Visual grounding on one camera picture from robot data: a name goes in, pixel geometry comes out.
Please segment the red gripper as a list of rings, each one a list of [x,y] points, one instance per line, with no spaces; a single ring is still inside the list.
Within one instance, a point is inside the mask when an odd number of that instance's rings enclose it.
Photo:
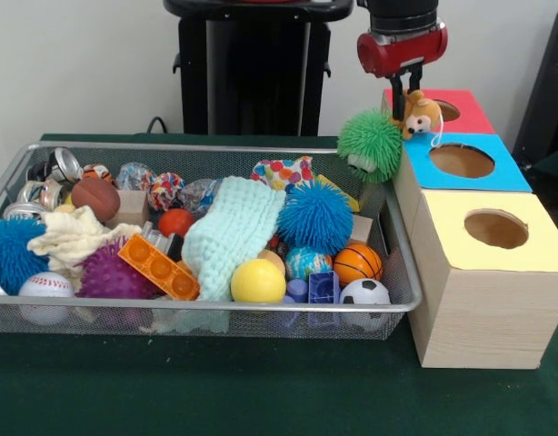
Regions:
[[[448,31],[443,20],[431,28],[402,35],[364,33],[357,40],[357,53],[364,71],[377,78],[391,77],[393,120],[404,120],[404,87],[399,74],[410,71],[411,94],[420,89],[423,65],[440,59],[448,45]]]

